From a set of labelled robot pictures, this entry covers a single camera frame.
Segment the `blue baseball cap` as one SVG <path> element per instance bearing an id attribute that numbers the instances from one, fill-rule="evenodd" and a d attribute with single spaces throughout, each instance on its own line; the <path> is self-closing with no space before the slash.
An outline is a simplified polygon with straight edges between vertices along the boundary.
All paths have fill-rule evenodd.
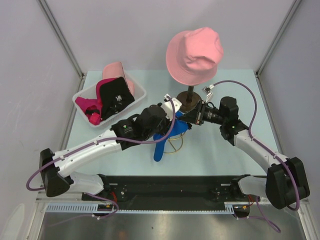
<path id="1" fill-rule="evenodd" d="M 182 117 L 182 116 L 183 116 L 183 113 L 178 111 L 176 113 L 176 120 L 173 125 L 173 129 L 168 135 L 168 137 L 156 143 L 154 154 L 153 154 L 153 160 L 155 162 L 159 162 L 162 159 L 164 150 L 165 150 L 165 144 L 169 138 L 183 134 L 187 130 L 190 130 L 192 128 L 192 125 L 190 123 L 179 120 L 179 117 Z"/>

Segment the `light pink bucket hat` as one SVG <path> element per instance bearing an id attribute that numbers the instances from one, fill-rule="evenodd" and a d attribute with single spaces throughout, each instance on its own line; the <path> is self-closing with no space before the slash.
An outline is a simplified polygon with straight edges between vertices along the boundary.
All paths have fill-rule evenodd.
<path id="1" fill-rule="evenodd" d="M 211 80 L 224 56 L 219 34 L 210 27 L 176 34 L 166 50 L 166 67 L 180 84 L 196 86 Z"/>

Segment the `magenta hat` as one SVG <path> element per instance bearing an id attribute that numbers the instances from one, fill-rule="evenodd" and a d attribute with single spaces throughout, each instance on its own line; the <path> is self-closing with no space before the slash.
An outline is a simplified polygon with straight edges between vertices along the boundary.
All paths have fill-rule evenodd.
<path id="1" fill-rule="evenodd" d="M 90 126 L 98 127 L 102 124 L 103 104 L 100 88 L 105 84 L 113 82 L 115 79 L 115 77 L 102 79 L 98 83 L 77 92 L 72 97 L 76 109 Z"/>

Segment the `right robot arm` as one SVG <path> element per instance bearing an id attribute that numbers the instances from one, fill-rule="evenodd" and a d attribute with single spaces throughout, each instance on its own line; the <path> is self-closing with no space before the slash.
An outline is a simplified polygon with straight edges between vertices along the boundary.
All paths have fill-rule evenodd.
<path id="1" fill-rule="evenodd" d="M 303 162 L 275 153 L 258 141 L 239 119 L 237 100 L 225 96 L 219 107 L 210 107 L 204 101 L 179 117 L 190 125 L 205 122 L 218 124 L 221 136 L 232 146 L 245 152 L 266 173 L 266 177 L 244 174 L 233 179 L 231 196 L 242 201 L 248 195 L 267 198 L 277 209 L 283 209 L 310 196 L 310 188 Z"/>

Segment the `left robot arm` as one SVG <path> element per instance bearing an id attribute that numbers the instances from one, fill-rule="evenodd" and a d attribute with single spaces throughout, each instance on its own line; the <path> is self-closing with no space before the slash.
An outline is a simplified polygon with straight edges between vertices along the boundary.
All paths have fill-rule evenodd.
<path id="1" fill-rule="evenodd" d="M 100 200 L 110 196 L 106 176 L 89 175 L 77 169 L 103 156 L 124 151 L 137 145 L 155 144 L 150 139 L 156 134 L 168 136 L 173 129 L 179 103 L 165 102 L 151 105 L 140 114 L 134 114 L 111 126 L 99 136 L 76 147 L 40 153 L 41 177 L 46 196 L 60 196 L 66 192 L 95 195 Z"/>

